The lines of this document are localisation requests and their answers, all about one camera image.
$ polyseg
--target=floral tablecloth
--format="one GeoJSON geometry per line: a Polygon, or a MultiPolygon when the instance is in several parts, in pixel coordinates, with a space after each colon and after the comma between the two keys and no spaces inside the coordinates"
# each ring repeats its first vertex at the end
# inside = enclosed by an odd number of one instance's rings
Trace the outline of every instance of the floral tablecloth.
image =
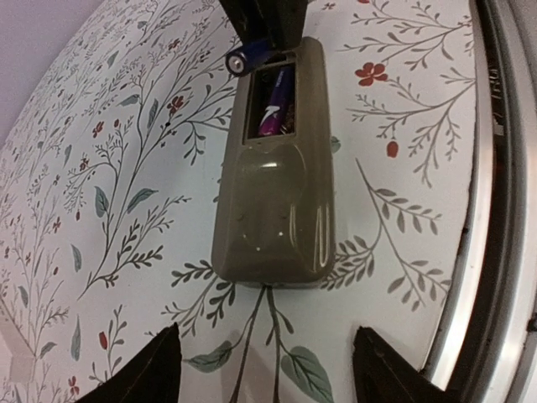
{"type": "Polygon", "coordinates": [[[252,289],[211,270],[237,83],[219,3],[105,0],[84,24],[1,154],[0,296],[37,358],[1,402],[74,401],[172,322],[184,402],[354,401],[360,326],[424,363],[472,170],[467,0],[318,0],[305,35],[326,52],[336,268],[252,289]]]}

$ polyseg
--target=wall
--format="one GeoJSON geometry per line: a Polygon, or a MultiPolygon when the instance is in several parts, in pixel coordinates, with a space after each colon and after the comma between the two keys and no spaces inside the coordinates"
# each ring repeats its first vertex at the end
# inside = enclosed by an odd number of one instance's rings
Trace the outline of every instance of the wall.
{"type": "Polygon", "coordinates": [[[0,147],[52,61],[102,0],[0,0],[0,147]]]}

